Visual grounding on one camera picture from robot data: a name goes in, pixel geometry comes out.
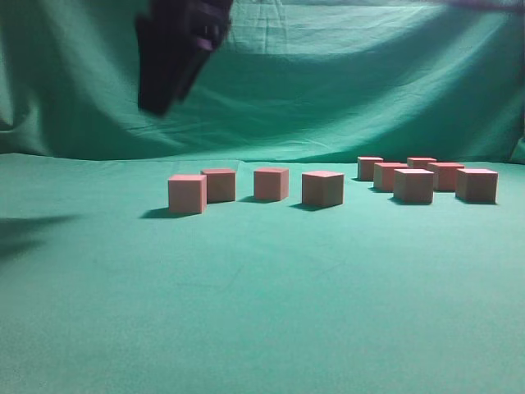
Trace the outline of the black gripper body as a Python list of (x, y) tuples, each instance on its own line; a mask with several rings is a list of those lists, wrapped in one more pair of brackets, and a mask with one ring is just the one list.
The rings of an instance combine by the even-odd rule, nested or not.
[(153, 28), (170, 37), (222, 41), (231, 25), (233, 1), (151, 1)]

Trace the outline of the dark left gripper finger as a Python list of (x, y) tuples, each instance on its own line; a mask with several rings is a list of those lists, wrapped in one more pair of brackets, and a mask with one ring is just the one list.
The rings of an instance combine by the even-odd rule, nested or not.
[(230, 25), (202, 25), (189, 35), (189, 55), (176, 87), (175, 101), (183, 102), (197, 80), (200, 71), (210, 57), (221, 47), (230, 30)]

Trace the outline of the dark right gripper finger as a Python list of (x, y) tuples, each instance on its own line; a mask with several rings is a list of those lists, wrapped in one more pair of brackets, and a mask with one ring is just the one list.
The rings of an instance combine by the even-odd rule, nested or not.
[(135, 18), (139, 49), (140, 110), (164, 116), (175, 101), (176, 87), (189, 55), (189, 38), (167, 37), (153, 28), (151, 17), (139, 14)]

